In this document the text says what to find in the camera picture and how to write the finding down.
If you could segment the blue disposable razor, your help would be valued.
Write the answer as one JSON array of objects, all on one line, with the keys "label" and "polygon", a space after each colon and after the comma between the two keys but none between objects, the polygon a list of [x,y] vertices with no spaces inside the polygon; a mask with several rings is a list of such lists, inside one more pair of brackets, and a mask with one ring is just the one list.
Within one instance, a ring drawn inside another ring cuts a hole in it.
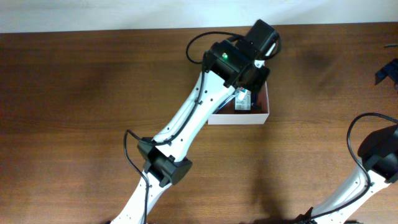
[{"label": "blue disposable razor", "polygon": [[261,108],[262,108],[261,105],[259,105],[257,103],[257,96],[258,96],[257,93],[251,94],[251,109],[252,110],[261,110]]}]

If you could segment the green soap box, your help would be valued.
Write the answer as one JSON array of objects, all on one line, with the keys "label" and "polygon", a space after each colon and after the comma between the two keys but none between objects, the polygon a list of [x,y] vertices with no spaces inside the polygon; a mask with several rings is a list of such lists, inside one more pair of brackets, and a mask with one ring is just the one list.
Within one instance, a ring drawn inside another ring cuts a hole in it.
[{"label": "green soap box", "polygon": [[234,99],[234,109],[236,111],[250,111],[251,110],[251,93],[239,92]]}]

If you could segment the blue white toothbrush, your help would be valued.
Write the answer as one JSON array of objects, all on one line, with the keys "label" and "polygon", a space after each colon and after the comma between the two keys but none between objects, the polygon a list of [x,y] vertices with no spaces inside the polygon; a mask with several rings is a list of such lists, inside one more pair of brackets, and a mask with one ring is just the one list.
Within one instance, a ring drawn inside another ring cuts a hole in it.
[{"label": "blue white toothbrush", "polygon": [[231,96],[227,97],[227,99],[224,100],[224,102],[222,102],[215,110],[214,110],[214,114],[216,114],[220,109],[222,109],[225,105],[227,105],[233,98],[235,98],[236,96],[239,95],[239,92],[236,91],[234,92]]}]

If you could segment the green toothpaste tube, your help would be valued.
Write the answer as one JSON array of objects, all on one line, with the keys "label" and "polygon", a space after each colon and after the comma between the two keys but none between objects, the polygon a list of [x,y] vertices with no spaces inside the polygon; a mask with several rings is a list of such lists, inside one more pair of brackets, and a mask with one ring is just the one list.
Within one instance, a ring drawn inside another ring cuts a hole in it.
[{"label": "green toothpaste tube", "polygon": [[251,101],[251,91],[241,87],[238,88],[239,95],[235,97],[236,104],[248,105]]}]

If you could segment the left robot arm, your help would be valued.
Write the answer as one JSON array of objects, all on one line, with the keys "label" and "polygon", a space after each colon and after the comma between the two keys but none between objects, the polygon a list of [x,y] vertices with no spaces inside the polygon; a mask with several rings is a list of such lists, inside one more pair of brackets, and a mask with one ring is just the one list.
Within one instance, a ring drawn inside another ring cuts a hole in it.
[{"label": "left robot arm", "polygon": [[192,167],[187,152],[210,115],[239,88],[259,92],[265,84],[264,63],[280,50],[277,31],[259,19],[246,35],[227,35],[204,52],[198,81],[172,120],[154,137],[137,138],[145,160],[137,170],[141,178],[113,223],[146,223],[160,196]]}]

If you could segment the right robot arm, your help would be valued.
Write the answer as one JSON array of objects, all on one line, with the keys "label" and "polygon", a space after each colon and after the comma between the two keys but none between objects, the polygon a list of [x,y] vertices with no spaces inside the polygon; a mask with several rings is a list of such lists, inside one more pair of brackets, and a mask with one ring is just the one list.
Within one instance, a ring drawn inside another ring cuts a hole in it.
[{"label": "right robot arm", "polygon": [[[351,147],[351,132],[361,118],[377,117],[394,123],[370,133],[358,153]],[[380,113],[363,113],[351,122],[346,143],[356,163],[350,176],[321,204],[297,217],[297,223],[345,223],[378,191],[397,182],[397,120]]]}]

